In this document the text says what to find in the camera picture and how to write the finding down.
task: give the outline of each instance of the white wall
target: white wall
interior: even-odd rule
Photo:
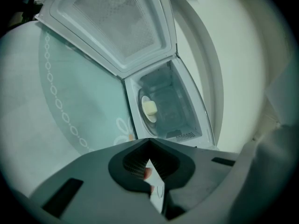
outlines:
[[[283,16],[271,0],[242,0],[255,21],[263,39],[267,56],[267,86],[273,83],[286,68],[294,52],[295,41]],[[256,128],[254,139],[280,126],[280,121],[268,99]]]
[[[210,35],[223,80],[218,148],[239,152],[250,141],[264,107],[266,53],[255,21],[241,0],[187,0]]]

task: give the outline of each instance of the finger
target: finger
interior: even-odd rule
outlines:
[[[143,179],[149,178],[151,173],[152,173],[151,168],[145,168]]]

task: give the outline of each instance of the gray plastic device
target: gray plastic device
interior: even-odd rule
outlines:
[[[42,223],[244,223],[284,188],[298,161],[298,143],[297,129],[286,126],[246,144],[240,154],[135,140],[79,157],[30,200],[15,195]],[[165,182],[162,214],[141,178],[148,158]]]

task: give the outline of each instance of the white appliance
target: white appliance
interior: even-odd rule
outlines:
[[[169,0],[46,0],[36,18],[124,81],[138,138],[215,145],[200,93],[177,51]],[[143,112],[143,96],[157,106],[155,123]]]

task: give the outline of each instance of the vent opening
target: vent opening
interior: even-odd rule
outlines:
[[[193,134],[192,132],[189,132],[189,133],[179,135],[176,138],[177,138],[177,142],[181,142],[181,141],[192,139],[194,137],[195,137],[195,134]]]
[[[166,64],[167,64],[167,67],[171,70],[171,62],[168,61],[168,62],[166,62]]]

